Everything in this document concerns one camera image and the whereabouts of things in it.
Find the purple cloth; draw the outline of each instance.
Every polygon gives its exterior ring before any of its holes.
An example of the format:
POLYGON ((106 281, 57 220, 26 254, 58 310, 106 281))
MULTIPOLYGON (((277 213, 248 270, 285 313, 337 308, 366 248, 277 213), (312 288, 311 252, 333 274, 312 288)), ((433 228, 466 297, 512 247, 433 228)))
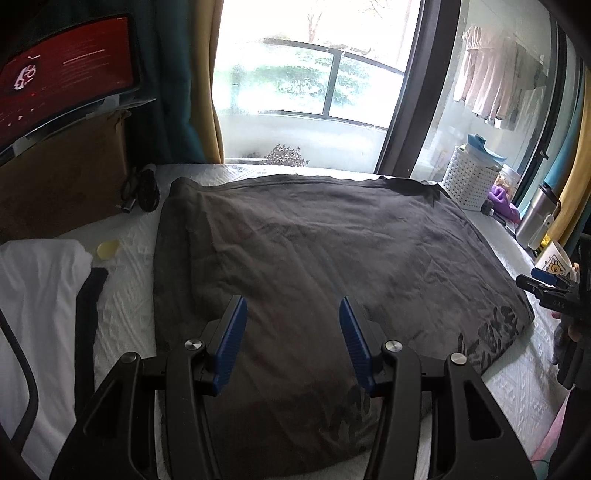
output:
POLYGON ((496 213, 511 220, 513 223, 519 224, 521 222, 519 210, 509 202, 507 192, 503 187, 493 185, 490 192, 488 192, 488 199, 493 203, 496 213))

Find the white bedsheet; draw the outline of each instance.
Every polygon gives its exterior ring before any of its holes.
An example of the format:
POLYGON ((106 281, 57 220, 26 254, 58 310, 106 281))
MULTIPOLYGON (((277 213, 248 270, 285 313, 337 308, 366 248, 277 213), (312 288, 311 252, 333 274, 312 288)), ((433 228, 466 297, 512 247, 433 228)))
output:
MULTIPOLYGON (((376 178, 371 174, 320 168, 250 165, 161 166, 156 178, 162 191, 162 205, 170 184, 178 177, 188 177, 202 185, 218 185, 277 173, 323 175, 352 180, 376 178)), ((94 351, 97 386, 121 354, 128 351, 136 351, 142 357, 155 354, 152 258, 160 208, 152 213, 143 213, 137 208, 130 215, 114 216, 63 235, 80 241, 90 252, 95 251, 103 241, 116 238, 121 243, 119 252, 113 259, 107 262, 94 260, 94 266, 109 270, 109 278, 98 304, 99 327, 94 351)), ((531 260, 501 225, 480 213, 470 213, 469 217, 488 239, 495 254, 513 277, 520 273, 529 274, 531 260)), ((549 312, 538 307, 533 296, 530 296, 530 302, 535 310, 534 324, 483 376, 529 456, 547 434, 566 396, 566 390, 556 381, 555 367, 550 363, 556 320, 552 319, 549 312)), ((421 425, 415 476, 417 479, 427 477, 429 451, 430 417, 421 425)), ((361 479, 368 455, 360 455, 298 478, 361 479)), ((158 470, 163 478, 164 471, 161 462, 159 464, 158 470)))

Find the metal screw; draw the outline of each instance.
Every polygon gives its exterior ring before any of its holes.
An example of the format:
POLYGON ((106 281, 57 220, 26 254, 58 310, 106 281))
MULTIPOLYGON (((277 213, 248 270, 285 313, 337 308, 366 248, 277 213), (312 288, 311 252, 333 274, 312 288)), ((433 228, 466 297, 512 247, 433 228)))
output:
POLYGON ((396 340, 388 340, 386 342, 386 350, 391 352, 399 352, 402 350, 402 344, 396 340))
POLYGON ((121 360, 121 363, 123 363, 123 364, 132 364, 133 362, 135 362, 137 357, 138 357, 137 353, 127 352, 127 353, 124 353, 123 355, 121 355, 121 358, 119 358, 119 360, 121 360))
POLYGON ((199 339, 187 340, 185 342, 185 348, 187 350, 199 350, 202 345, 203 345, 203 343, 199 339))
POLYGON ((456 365, 466 365, 468 361, 466 355, 462 355, 461 353, 452 353, 451 359, 456 365))

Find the white wall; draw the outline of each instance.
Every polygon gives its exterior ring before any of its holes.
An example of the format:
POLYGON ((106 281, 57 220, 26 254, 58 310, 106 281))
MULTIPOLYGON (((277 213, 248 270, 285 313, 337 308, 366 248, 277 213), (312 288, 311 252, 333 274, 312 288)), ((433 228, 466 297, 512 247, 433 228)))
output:
POLYGON ((544 55, 547 68, 550 16, 539 0, 470 0, 467 26, 471 25, 513 33, 530 53, 544 55))
POLYGON ((219 116, 226 158, 265 157, 278 144, 300 147, 309 167, 373 173, 384 130, 291 115, 219 116))

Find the cardboard box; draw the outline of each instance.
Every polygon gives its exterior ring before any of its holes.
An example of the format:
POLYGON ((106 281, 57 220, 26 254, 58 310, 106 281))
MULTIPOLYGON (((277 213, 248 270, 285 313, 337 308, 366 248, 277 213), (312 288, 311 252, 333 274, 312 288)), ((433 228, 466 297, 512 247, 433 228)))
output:
POLYGON ((0 243, 53 238, 120 213, 127 115, 78 122, 0 167, 0 243))

